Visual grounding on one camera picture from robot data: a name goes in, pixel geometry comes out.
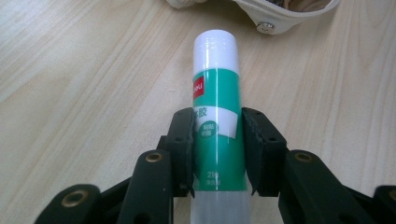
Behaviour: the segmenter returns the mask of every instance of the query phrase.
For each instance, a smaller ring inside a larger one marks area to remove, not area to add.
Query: glue stick
[[[248,224],[249,200],[233,35],[211,30],[194,43],[194,190],[191,224]]]

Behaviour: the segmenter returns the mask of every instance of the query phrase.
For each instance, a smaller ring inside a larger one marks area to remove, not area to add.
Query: wooden table
[[[189,107],[192,46],[210,29],[238,42],[243,106],[289,148],[322,158],[372,195],[396,185],[396,3],[342,1],[283,35],[262,35],[234,2],[0,1],[0,222],[33,223],[77,183],[129,177],[173,114]],[[190,222],[190,198],[175,223]],[[254,196],[252,223],[282,223]]]

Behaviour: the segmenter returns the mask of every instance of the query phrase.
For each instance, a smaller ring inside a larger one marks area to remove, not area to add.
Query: red logo
[[[198,77],[194,81],[193,85],[193,99],[197,98],[200,95],[204,95],[204,77]]]

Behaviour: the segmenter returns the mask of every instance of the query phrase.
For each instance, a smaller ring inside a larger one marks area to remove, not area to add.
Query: green label
[[[196,190],[246,190],[239,76],[205,70],[193,79]]]

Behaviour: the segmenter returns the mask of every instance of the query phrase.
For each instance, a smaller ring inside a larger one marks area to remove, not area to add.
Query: glue stick cap
[[[239,75],[236,40],[226,31],[210,30],[198,35],[193,56],[193,76],[211,68],[224,68]]]

